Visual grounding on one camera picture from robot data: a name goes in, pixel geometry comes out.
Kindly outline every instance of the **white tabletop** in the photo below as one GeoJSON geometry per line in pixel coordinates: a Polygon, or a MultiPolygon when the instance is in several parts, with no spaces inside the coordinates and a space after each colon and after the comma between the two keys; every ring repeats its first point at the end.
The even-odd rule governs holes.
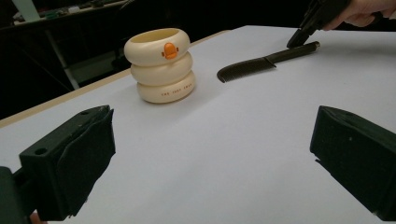
{"type": "Polygon", "coordinates": [[[221,83],[220,68],[283,49],[296,29],[245,26],[189,49],[197,86],[166,105],[140,99],[132,76],[0,129],[0,164],[77,112],[114,108],[116,154],[64,223],[374,224],[315,162],[320,105],[396,132],[396,34],[315,32],[317,52],[221,83]]]}

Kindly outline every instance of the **cream stacking ring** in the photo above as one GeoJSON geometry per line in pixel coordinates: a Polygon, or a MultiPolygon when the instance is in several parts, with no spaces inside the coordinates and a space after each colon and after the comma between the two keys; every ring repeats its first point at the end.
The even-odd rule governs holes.
{"type": "Polygon", "coordinates": [[[180,59],[190,47],[186,32],[177,28],[148,31],[131,37],[124,46],[125,58],[139,66],[155,66],[180,59]]]}
{"type": "Polygon", "coordinates": [[[189,74],[179,82],[164,86],[146,86],[137,82],[137,91],[142,99],[163,104],[173,102],[187,96],[195,87],[195,74],[189,74]]]}
{"type": "Polygon", "coordinates": [[[192,57],[187,51],[174,63],[157,66],[131,65],[131,74],[137,82],[148,86],[162,86],[181,80],[192,68],[192,57]]]}

